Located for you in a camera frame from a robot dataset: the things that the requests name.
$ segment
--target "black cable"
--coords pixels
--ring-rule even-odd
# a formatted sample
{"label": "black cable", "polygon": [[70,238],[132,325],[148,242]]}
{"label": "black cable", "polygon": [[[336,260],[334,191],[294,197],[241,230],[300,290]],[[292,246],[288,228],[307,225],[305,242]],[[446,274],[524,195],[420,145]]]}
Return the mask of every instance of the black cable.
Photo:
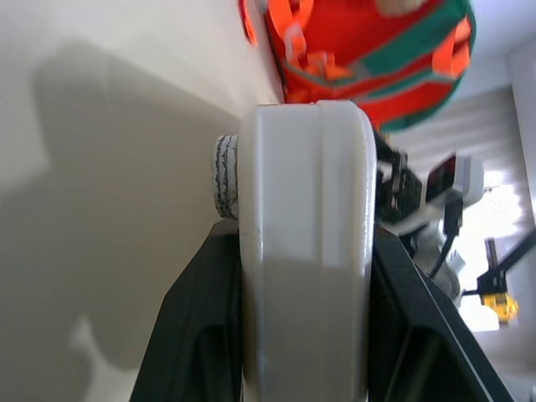
{"label": "black cable", "polygon": [[454,239],[460,234],[461,215],[463,214],[463,200],[457,198],[451,201],[445,207],[445,219],[443,221],[443,233],[446,235],[446,241],[441,250],[441,254],[435,263],[434,269],[428,275],[434,279],[439,272],[439,269],[446,260],[446,256],[451,251]]}
{"label": "black cable", "polygon": [[441,254],[439,258],[437,259],[437,262],[435,263],[434,269],[431,271],[431,273],[428,275],[431,279],[434,279],[437,275],[437,272],[439,272],[439,269],[445,262],[446,256],[449,254],[452,248],[452,244],[454,243],[455,236],[450,236],[446,238],[446,242],[443,245],[443,250],[441,250]]}

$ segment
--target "orange bag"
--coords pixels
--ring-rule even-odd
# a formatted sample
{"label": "orange bag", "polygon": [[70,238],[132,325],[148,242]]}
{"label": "orange bag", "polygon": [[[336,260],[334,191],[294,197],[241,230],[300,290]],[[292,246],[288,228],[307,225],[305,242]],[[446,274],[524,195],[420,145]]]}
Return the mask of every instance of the orange bag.
{"label": "orange bag", "polygon": [[269,0],[265,25],[286,102],[351,99],[390,131],[446,102],[476,32],[468,0],[429,0],[394,18],[374,0]]}

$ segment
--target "orange strap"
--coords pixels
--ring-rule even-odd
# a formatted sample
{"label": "orange strap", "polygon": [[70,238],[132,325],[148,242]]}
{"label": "orange strap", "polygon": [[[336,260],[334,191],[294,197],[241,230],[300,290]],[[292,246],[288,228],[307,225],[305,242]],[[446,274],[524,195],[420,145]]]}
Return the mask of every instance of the orange strap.
{"label": "orange strap", "polygon": [[[297,5],[295,12],[291,2]],[[309,75],[322,77],[326,80],[352,77],[351,70],[335,64],[335,55],[328,52],[307,53],[307,42],[303,29],[309,23],[314,0],[269,0],[268,11],[277,35],[285,44],[286,60],[295,68],[304,70]],[[307,63],[302,67],[298,61],[307,56]]]}
{"label": "orange strap", "polygon": [[251,44],[257,45],[257,35],[253,29],[253,23],[251,23],[250,12],[246,4],[246,0],[239,0],[238,7],[240,10],[240,17],[242,18],[242,28],[244,29],[245,37]]}
{"label": "orange strap", "polygon": [[434,50],[432,70],[437,75],[459,78],[470,63],[469,38],[471,25],[467,17],[447,35],[445,40]]}

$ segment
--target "ceiling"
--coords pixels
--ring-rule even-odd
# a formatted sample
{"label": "ceiling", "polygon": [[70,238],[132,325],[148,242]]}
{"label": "ceiling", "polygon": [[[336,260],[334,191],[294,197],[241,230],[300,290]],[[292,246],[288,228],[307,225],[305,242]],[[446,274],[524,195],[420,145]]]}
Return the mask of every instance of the ceiling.
{"label": "ceiling", "polygon": [[510,53],[536,36],[536,0],[472,0],[477,18],[473,58]]}

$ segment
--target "green stripe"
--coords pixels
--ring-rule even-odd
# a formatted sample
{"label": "green stripe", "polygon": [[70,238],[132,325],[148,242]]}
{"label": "green stripe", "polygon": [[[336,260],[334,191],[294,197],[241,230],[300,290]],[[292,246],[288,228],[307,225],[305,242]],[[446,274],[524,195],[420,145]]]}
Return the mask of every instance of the green stripe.
{"label": "green stripe", "polygon": [[372,54],[360,58],[360,61],[372,77],[401,70],[420,56],[432,52],[465,16],[466,7],[460,7],[456,0],[445,0],[433,13]]}
{"label": "green stripe", "polygon": [[416,86],[419,86],[420,83],[424,80],[428,80],[429,78],[432,78],[434,75],[432,74],[432,71],[430,68],[426,68],[422,71],[418,71],[415,74],[409,75],[405,77],[403,80],[397,81],[394,84],[387,86],[385,88],[382,88],[381,90],[376,90],[375,92],[371,92],[368,94],[368,98],[371,100],[378,100],[379,98],[384,97],[391,97],[394,95],[398,95],[400,92],[404,92],[408,90],[409,88]]}
{"label": "green stripe", "polygon": [[316,84],[319,84],[321,86],[326,86],[326,87],[329,87],[329,88],[343,87],[343,86],[350,85],[350,84],[353,84],[353,83],[357,82],[355,77],[339,78],[337,80],[325,80],[325,79],[320,78],[320,77],[318,77],[316,75],[308,74],[304,70],[297,69],[296,67],[294,67],[292,64],[290,64],[286,60],[283,60],[283,64],[285,65],[285,67],[287,69],[292,71],[294,74],[300,75],[301,77],[305,78],[306,80],[312,81],[312,82],[314,82]]}
{"label": "green stripe", "polygon": [[[469,18],[469,24],[471,25],[471,32],[472,32],[471,38],[469,39],[469,49],[472,51],[475,45],[475,40],[477,38],[477,21],[475,20],[475,14],[473,14],[472,9],[471,9],[471,4],[469,3],[468,0],[453,0],[453,1],[457,3],[458,7],[462,9],[465,12],[465,15]],[[390,131],[394,133],[394,131],[404,130],[405,128],[408,128],[417,123],[420,123],[424,119],[427,119],[428,117],[434,115],[440,108],[442,108],[446,104],[446,102],[452,97],[454,92],[456,92],[456,89],[460,85],[460,82],[461,82],[461,79],[457,80],[455,83],[452,84],[451,91],[449,92],[447,96],[445,96],[445,99],[442,102],[432,107],[429,107],[428,109],[425,109],[423,111],[414,113],[412,115],[407,115],[399,119],[384,123],[381,126],[382,131]]]}

